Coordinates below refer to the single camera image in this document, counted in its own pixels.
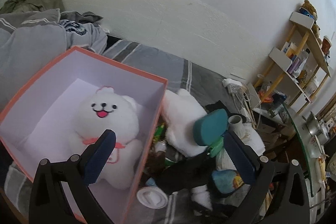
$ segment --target white disposable cup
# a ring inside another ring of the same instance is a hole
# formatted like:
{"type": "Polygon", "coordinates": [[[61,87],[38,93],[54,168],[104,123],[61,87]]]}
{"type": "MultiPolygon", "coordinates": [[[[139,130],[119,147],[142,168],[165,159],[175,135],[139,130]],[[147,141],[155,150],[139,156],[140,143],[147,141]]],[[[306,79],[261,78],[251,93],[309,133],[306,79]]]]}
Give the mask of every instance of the white disposable cup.
{"type": "Polygon", "coordinates": [[[239,115],[233,115],[228,119],[229,129],[236,133],[241,139],[245,136],[246,131],[243,125],[243,119],[239,115]]]}

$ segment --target open cardboard box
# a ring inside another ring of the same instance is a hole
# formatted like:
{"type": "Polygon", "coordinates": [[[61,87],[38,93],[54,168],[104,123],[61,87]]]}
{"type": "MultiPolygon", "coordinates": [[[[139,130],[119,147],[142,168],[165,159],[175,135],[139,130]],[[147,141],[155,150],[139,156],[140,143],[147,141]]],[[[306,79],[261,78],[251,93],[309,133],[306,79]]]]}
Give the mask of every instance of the open cardboard box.
{"type": "MultiPolygon", "coordinates": [[[[132,186],[113,188],[107,181],[91,184],[90,190],[115,224],[123,223],[134,198],[160,114],[167,79],[126,66],[79,47],[58,56],[12,98],[0,113],[0,138],[14,161],[33,181],[41,159],[65,161],[71,155],[68,134],[74,130],[73,117],[79,103],[102,86],[128,95],[138,104],[144,146],[132,186]]],[[[69,204],[81,218],[67,183],[63,183],[69,204]]]]}

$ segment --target plush toy's mouth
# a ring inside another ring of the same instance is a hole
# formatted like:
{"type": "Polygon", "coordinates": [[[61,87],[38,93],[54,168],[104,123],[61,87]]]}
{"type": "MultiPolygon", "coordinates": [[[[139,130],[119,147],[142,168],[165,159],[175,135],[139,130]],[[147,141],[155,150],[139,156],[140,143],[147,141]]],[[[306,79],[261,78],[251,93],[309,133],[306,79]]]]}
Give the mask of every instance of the plush toy's mouth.
{"type": "Polygon", "coordinates": [[[106,111],[106,110],[103,110],[103,109],[102,110],[94,110],[93,109],[93,111],[96,112],[96,114],[99,118],[105,118],[107,115],[109,115],[109,113],[113,112],[113,110],[112,111],[106,111]]]}

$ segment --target white plastic lid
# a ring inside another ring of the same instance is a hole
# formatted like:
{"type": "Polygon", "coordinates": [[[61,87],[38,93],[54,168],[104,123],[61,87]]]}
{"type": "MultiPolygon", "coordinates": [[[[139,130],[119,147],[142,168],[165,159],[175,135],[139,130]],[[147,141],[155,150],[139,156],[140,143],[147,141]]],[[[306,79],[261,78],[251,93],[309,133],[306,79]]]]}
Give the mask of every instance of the white plastic lid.
{"type": "Polygon", "coordinates": [[[154,186],[141,188],[137,192],[136,198],[142,205],[151,209],[160,209],[168,204],[167,195],[160,188],[154,186]]]}

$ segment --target white plush toy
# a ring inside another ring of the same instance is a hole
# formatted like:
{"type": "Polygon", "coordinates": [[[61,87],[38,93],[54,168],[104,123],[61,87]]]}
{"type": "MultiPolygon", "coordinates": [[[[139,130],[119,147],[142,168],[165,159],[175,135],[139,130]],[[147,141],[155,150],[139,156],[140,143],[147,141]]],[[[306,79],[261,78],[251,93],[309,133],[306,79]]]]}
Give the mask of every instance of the white plush toy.
{"type": "Polygon", "coordinates": [[[166,140],[186,157],[196,156],[207,148],[199,146],[193,137],[194,123],[206,115],[206,111],[185,89],[177,94],[166,90],[162,102],[162,116],[168,128],[166,140]]]}
{"type": "Polygon", "coordinates": [[[128,96],[103,87],[79,105],[75,117],[76,132],[70,134],[73,153],[81,154],[106,130],[115,132],[117,143],[98,179],[105,179],[117,189],[127,189],[134,177],[134,164],[142,152],[142,143],[135,139],[139,132],[136,102],[128,96]]]}

